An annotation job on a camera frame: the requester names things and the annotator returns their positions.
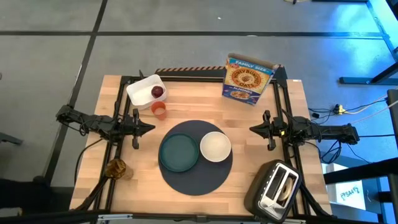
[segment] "red apple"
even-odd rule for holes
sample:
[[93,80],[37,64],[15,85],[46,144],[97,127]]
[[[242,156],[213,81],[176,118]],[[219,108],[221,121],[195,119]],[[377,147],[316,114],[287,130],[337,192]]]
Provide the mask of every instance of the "red apple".
[[154,86],[150,93],[154,98],[158,98],[163,95],[163,88],[160,86]]

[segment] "teal plate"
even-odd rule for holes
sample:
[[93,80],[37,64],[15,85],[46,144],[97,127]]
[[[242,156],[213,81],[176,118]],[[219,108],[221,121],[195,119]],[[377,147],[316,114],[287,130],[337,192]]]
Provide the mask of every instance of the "teal plate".
[[161,163],[173,172],[189,170],[197,162],[199,147],[189,135],[183,133],[172,134],[167,137],[159,152]]

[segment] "honey bunches of oats box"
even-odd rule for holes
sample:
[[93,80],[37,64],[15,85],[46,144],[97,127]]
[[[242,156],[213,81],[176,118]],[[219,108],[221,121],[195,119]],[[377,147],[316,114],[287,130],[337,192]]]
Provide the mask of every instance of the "honey bunches of oats box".
[[255,105],[272,79],[276,64],[238,54],[228,54],[223,96]]

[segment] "gray floor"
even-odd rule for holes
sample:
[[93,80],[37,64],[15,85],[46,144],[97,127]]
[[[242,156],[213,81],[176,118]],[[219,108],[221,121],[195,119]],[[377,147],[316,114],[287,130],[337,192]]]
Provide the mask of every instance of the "gray floor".
[[[397,27],[374,0],[389,32]],[[0,1],[0,30],[92,30],[100,0]],[[363,3],[272,1],[109,0],[103,31],[378,32]],[[397,34],[389,32],[398,45]],[[0,36],[0,131],[25,140],[0,144],[0,177],[31,180],[42,174],[55,132],[55,113],[68,100],[88,37]],[[156,68],[222,65],[229,52],[284,64],[289,78],[303,80],[308,105],[353,108],[386,94],[391,86],[343,86],[340,76],[369,77],[394,63],[382,39],[316,37],[97,37],[76,109],[92,113],[103,75],[150,75]],[[380,109],[336,116],[345,124]],[[389,112],[356,124],[360,135],[392,133]],[[86,139],[69,131],[53,186],[73,186],[73,171]],[[323,141],[326,151],[332,142]],[[394,138],[361,139],[353,149],[375,162],[398,156]],[[355,157],[343,148],[342,155]]]

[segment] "butcher block tabletop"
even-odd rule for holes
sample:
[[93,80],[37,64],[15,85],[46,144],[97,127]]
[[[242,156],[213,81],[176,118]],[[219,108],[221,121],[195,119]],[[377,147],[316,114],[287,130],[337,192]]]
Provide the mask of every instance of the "butcher block tabletop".
[[[113,115],[120,80],[120,75],[104,76],[95,114]],[[257,105],[251,106],[221,96],[222,83],[164,84],[168,94],[164,101],[167,118],[158,120],[150,109],[139,112],[142,122],[156,128],[139,138],[138,150],[132,148],[132,136],[126,136],[121,159],[133,169],[134,176],[131,180],[116,181],[111,212],[250,216],[243,205],[243,198],[258,169],[268,161],[284,160],[279,138],[274,138],[277,147],[268,151],[268,140],[249,130],[249,127],[262,123],[265,110],[271,112],[271,117],[277,116],[273,86],[269,85]],[[301,80],[288,80],[287,84],[293,115],[310,118]],[[282,89],[279,91],[284,108]],[[123,111],[126,98],[124,91],[120,111]],[[175,125],[189,120],[203,120],[216,125],[232,144],[233,164],[228,178],[216,190],[201,196],[184,195],[172,189],[162,178],[158,164],[159,146],[165,134]],[[90,133],[86,144],[99,138]],[[79,206],[98,183],[105,148],[106,141],[101,141],[84,153],[70,208]],[[331,214],[317,149],[310,144],[300,146],[300,155],[307,188],[322,208]],[[104,208],[107,193],[106,185],[100,208]],[[303,213],[300,194],[297,195],[297,203],[299,212]]]

